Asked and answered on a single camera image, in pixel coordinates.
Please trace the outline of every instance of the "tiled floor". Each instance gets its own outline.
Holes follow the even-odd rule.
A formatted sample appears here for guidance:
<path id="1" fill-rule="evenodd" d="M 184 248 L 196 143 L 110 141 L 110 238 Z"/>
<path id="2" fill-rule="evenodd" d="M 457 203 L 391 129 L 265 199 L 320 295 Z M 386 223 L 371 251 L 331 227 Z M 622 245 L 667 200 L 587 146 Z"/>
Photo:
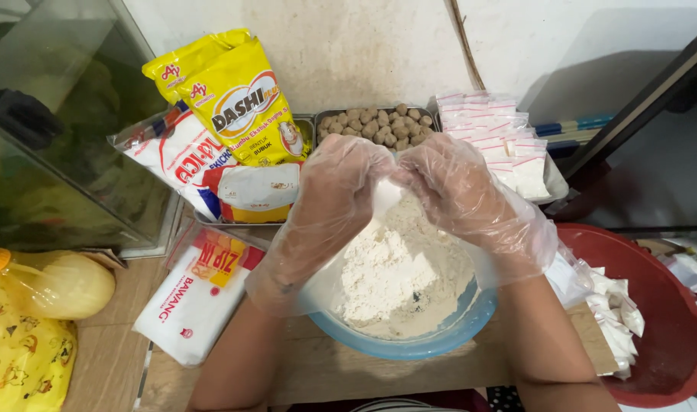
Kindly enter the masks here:
<path id="1" fill-rule="evenodd" d="M 129 261 L 116 270 L 108 305 L 79 323 L 79 354 L 63 412 L 131 412 L 150 341 L 130 331 L 166 275 L 162 259 Z"/>

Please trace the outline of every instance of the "gloved hand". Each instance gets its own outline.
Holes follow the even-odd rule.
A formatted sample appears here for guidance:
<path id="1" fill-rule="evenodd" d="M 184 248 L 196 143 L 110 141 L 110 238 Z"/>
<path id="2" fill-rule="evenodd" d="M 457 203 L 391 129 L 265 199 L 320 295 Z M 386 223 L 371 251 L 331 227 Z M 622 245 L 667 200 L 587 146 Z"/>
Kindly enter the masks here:
<path id="1" fill-rule="evenodd" d="M 471 144 L 435 133 L 400 152 L 398 163 L 392 179 L 419 197 L 428 220 L 494 259 L 497 277 L 479 277 L 482 289 L 541 275 L 552 264 L 555 225 L 492 176 Z"/>
<path id="2" fill-rule="evenodd" d="M 287 221 L 245 282 L 252 302 L 294 313 L 301 287 L 366 227 L 376 183 L 395 170 L 390 151 L 356 136 L 326 136 L 300 172 Z"/>

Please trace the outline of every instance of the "blue plastic bowl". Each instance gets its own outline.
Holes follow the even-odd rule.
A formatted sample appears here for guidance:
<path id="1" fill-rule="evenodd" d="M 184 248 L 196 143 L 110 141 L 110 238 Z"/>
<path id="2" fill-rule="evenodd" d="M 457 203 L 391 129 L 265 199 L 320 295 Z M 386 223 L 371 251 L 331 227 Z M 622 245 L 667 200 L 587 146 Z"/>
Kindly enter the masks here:
<path id="1" fill-rule="evenodd" d="M 356 332 L 331 311 L 312 313 L 310 319 L 328 336 L 367 355 L 407 361 L 431 358 L 468 342 L 489 322 L 496 310 L 496 290 L 484 290 L 471 304 L 477 290 L 474 279 L 458 298 L 458 310 L 445 318 L 434 332 L 407 340 L 383 340 Z"/>

